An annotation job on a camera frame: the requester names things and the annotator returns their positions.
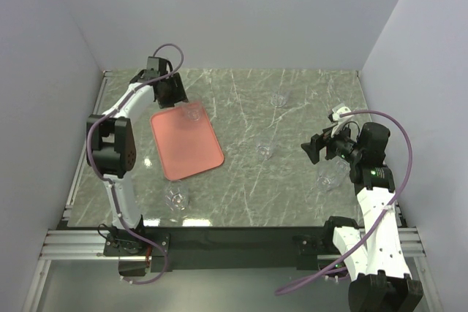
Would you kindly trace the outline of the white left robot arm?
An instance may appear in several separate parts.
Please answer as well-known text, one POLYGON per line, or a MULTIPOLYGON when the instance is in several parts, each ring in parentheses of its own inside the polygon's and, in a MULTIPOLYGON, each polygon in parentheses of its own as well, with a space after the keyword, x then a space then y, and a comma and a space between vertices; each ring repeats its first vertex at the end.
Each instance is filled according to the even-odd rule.
POLYGON ((145 235, 130 175, 137 156, 132 123, 155 102, 165 109, 189 101, 178 69, 166 58, 148 57, 147 67, 130 80, 124 95, 86 121, 87 162, 103 182, 113 214, 109 241, 131 255, 155 245, 145 235))

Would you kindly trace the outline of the clear glass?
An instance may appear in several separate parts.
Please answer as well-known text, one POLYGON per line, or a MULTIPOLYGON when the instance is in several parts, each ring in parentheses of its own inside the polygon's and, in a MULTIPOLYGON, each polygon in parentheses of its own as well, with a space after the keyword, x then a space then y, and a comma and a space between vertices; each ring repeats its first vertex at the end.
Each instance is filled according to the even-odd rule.
POLYGON ((178 181, 170 182, 166 185, 165 202, 171 210, 185 210, 189 204, 189 190, 186 185, 178 181))
POLYGON ((271 98, 270 98, 270 103, 274 106, 274 107, 284 107, 288 100, 289 100, 289 97, 290 97, 290 92, 289 91, 274 91, 272 94, 271 94, 271 98))
POLYGON ((186 100, 181 105, 184 116, 191 121, 199 121, 203 111, 203 101, 201 95, 194 92, 186 94, 186 100))

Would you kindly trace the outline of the clear glass table centre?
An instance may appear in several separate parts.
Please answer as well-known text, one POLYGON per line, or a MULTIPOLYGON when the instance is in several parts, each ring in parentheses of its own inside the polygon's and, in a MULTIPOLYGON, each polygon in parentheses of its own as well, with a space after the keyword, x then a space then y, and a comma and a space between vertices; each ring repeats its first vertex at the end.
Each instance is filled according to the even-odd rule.
POLYGON ((257 155, 260 159, 262 160, 269 160, 276 149, 276 144, 275 142, 272 141, 259 141, 256 143, 255 150, 257 152, 257 155))

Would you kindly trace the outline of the pink plastic tray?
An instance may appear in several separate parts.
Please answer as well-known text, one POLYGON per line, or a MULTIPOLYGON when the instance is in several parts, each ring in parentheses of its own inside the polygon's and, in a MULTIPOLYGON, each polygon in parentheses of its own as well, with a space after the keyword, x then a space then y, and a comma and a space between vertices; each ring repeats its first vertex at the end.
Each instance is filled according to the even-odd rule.
POLYGON ((188 178, 223 164, 224 154, 204 106, 199 121, 187 119, 178 106, 155 113, 150 125, 168 180, 188 178))

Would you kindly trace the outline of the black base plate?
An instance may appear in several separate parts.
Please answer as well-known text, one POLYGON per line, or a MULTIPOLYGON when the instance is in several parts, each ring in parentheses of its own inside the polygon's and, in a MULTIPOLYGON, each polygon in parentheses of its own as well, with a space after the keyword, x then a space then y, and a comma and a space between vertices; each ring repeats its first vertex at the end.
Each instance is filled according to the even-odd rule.
POLYGON ((145 265, 155 273, 165 262, 169 270, 319 270, 339 257, 328 233, 322 227, 146 227, 140 235, 155 242, 153 248, 122 229, 112 229, 103 255, 142 261, 122 264, 124 275, 143 275, 145 265))

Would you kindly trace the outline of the clear glass under right arm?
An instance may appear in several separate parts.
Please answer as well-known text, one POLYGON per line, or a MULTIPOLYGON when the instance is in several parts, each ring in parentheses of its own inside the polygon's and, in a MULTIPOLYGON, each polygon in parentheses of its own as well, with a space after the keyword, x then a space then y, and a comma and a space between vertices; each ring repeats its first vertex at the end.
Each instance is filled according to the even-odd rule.
POLYGON ((349 164, 342 159, 323 161, 319 164, 316 181, 317 190, 326 193, 339 187, 349 175, 349 171, 349 164))

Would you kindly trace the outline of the aluminium mounting rail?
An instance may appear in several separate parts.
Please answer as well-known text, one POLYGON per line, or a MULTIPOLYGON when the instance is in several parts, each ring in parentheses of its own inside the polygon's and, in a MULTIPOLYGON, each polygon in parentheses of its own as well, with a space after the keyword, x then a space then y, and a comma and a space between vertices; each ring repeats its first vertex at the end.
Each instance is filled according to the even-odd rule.
MULTIPOLYGON (((356 227, 360 235, 365 234, 365 229, 358 227, 355 222, 356 227)), ((104 257, 103 249, 105 245, 105 240, 107 235, 110 233, 111 229, 107 227, 97 228, 93 230, 53 230, 49 231, 46 234, 45 242, 42 246, 39 259, 41 261, 41 266, 38 269, 39 273, 46 273, 50 266, 50 263, 57 260, 87 260, 87 259, 110 259, 118 262, 118 269, 122 264, 128 265, 139 265, 141 260, 138 259, 136 262, 132 262, 128 259, 119 259, 112 257, 104 257)), ((339 257, 334 259, 332 262, 327 263, 324 269, 328 267, 330 270, 326 272, 327 276, 332 277, 337 280, 343 278, 347 273, 347 268, 344 264, 345 256, 339 253, 339 257)), ((164 263, 164 267, 161 270, 158 270, 156 273, 165 270, 169 270, 169 264, 164 263)), ((131 281, 136 277, 144 277, 147 273, 152 273, 148 265, 143 267, 143 275, 137 275, 132 273, 130 275, 124 275, 119 270, 120 275, 124 279, 131 281)))

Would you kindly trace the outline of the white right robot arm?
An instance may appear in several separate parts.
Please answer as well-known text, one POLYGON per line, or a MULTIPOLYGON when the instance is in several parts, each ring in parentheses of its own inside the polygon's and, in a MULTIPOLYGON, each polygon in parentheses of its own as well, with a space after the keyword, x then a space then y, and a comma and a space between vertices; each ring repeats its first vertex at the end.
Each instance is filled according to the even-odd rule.
POLYGON ((390 130, 365 123, 353 140, 347 126, 334 126, 301 144, 312 164, 325 151, 327 160, 339 157, 350 166, 350 181, 363 214, 365 234, 351 218, 331 217, 325 223, 322 244, 340 253, 350 276, 351 311, 414 311, 423 298, 423 286, 412 278, 405 261, 396 221, 396 186, 385 165, 390 130))

